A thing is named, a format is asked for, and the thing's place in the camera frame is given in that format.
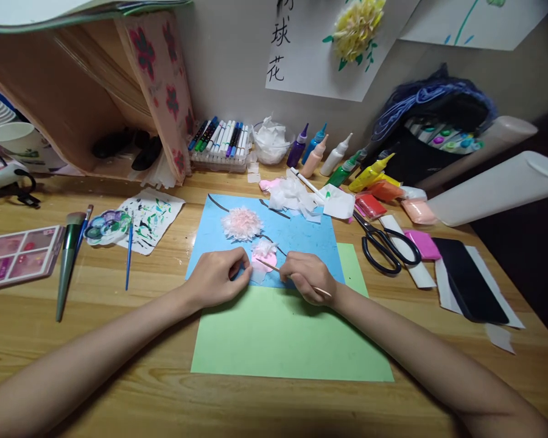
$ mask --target paintbrush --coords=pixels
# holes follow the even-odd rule
[[[93,205],[89,204],[87,206],[87,211],[85,212],[85,219],[83,220],[83,224],[81,225],[81,232],[79,233],[79,242],[77,243],[77,251],[75,252],[75,258],[77,259],[77,255],[79,254],[79,249],[81,248],[81,242],[83,242],[83,232],[87,228],[87,225],[90,222],[91,218],[91,212],[93,211]]]
[[[61,275],[59,277],[59,292],[57,294],[57,315],[55,321],[61,322],[63,309],[69,289],[69,278],[75,264],[75,254],[79,245],[79,233],[81,233],[82,223],[85,221],[85,213],[75,212],[67,215],[67,227],[65,228],[65,238],[61,249]]]
[[[130,230],[128,231],[128,261],[126,262],[126,290],[130,280],[130,262],[132,261],[132,235],[134,233],[134,218],[130,218]]]
[[[270,269],[274,269],[277,273],[280,272],[280,269],[278,269],[277,267],[272,266],[272,265],[270,265],[269,263],[266,263],[265,261],[260,260],[260,259],[257,258],[257,257],[256,257],[256,260],[259,261],[260,263],[262,263],[263,265],[268,266]],[[332,297],[330,293],[328,293],[327,291],[322,290],[321,288],[318,288],[318,287],[313,286],[313,285],[311,285],[311,287],[312,287],[315,291],[321,292],[321,293],[323,293],[323,294],[325,294],[325,295],[327,295],[327,296],[329,296],[329,297]]]

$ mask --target yellow paper flower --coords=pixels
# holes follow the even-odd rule
[[[375,37],[384,15],[385,0],[355,0],[335,23],[333,43],[337,55],[355,61]]]

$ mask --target green paper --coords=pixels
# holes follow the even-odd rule
[[[346,284],[367,296],[355,248],[337,247]],[[296,290],[257,286],[203,312],[191,372],[394,381],[379,348],[338,314],[308,304]]]

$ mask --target blue paper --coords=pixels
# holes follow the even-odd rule
[[[290,219],[287,219],[262,205],[260,200],[256,198],[213,194],[211,194],[211,197],[228,210],[246,207],[256,212],[264,223],[262,234],[276,242],[282,251],[286,254],[289,251],[315,254],[327,265],[335,280],[341,283],[345,282],[331,217],[323,215],[320,224],[308,222],[302,215],[287,215],[290,217]],[[256,237],[252,242],[234,242],[232,239],[227,239],[223,232],[221,218],[228,214],[207,197],[185,279],[189,279],[193,269],[197,266],[199,258],[205,252],[227,251],[237,246],[243,246],[248,257],[251,258],[251,246],[260,238]],[[276,258],[278,260],[276,266],[279,268],[286,261],[286,256],[278,251]],[[287,284],[282,283],[276,271],[266,274],[261,286],[283,289],[294,287],[292,281]]]

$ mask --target purple paint bottle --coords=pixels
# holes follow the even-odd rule
[[[306,130],[309,128],[307,123],[304,127],[303,132],[298,136],[296,141],[292,144],[292,149],[290,149],[290,154],[288,155],[288,160],[286,160],[286,165],[288,167],[296,167],[298,165],[298,160],[304,152],[306,147]]]

